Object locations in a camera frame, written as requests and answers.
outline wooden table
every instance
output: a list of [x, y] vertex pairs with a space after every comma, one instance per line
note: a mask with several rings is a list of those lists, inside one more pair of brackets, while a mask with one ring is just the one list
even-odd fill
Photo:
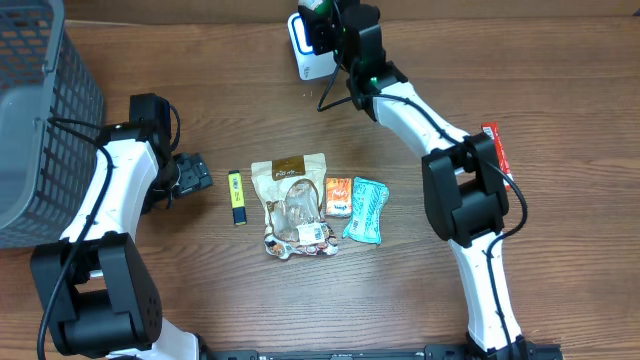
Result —
[[[500, 124], [531, 212], [504, 257], [527, 338], [562, 344], [567, 359], [638, 359], [638, 18], [390, 22], [383, 31], [388, 58], [443, 117], [472, 133]], [[128, 119], [129, 95], [166, 97], [182, 117], [179, 150], [202, 153], [216, 182], [140, 223], [138, 249], [170, 321], [214, 349], [464, 341], [458, 269], [425, 217], [419, 161], [350, 105], [316, 113], [325, 82], [298, 79], [284, 24], [69, 32], [109, 121]], [[347, 95], [344, 79], [331, 98]], [[389, 186], [383, 243], [345, 240], [330, 259], [267, 256], [250, 165], [317, 152], [328, 175]], [[243, 175], [246, 226], [232, 222], [232, 169]], [[520, 216], [511, 200], [509, 225]], [[346, 224], [329, 221], [338, 233]], [[2, 359], [35, 358], [42, 309], [30, 254], [0, 252]]]

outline red object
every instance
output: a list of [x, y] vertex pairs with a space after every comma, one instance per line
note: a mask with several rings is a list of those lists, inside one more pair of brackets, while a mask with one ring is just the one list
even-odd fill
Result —
[[[500, 170], [507, 174], [511, 180], [513, 180], [513, 175], [511, 175], [511, 168], [509, 167], [509, 161], [507, 160], [507, 154], [504, 152], [504, 147], [502, 146], [502, 140], [500, 139], [500, 132], [498, 131], [498, 123], [484, 123], [482, 124], [482, 131], [485, 134], [489, 135], [493, 142], [496, 145], [496, 152], [498, 153], [498, 161], [500, 162]], [[507, 190], [511, 189], [511, 186], [504, 181], [504, 187]]]

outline teal package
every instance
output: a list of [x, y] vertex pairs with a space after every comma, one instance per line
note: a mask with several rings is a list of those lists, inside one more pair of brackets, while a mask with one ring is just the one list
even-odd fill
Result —
[[380, 245], [380, 213], [388, 199], [389, 189], [385, 184], [357, 177], [353, 182], [351, 220], [342, 238]]

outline yellow marker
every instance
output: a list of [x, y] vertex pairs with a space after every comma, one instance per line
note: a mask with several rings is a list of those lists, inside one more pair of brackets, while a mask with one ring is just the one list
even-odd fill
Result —
[[233, 222], [236, 225], [244, 225], [247, 223], [247, 211], [244, 207], [244, 192], [242, 191], [242, 178], [239, 170], [229, 171], [229, 191], [231, 192]]

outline plastic bin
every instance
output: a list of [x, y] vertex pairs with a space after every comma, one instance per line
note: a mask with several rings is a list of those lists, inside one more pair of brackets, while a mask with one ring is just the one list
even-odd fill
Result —
[[62, 1], [0, 0], [0, 248], [57, 241], [91, 181], [96, 149], [52, 127], [52, 116], [105, 121]]

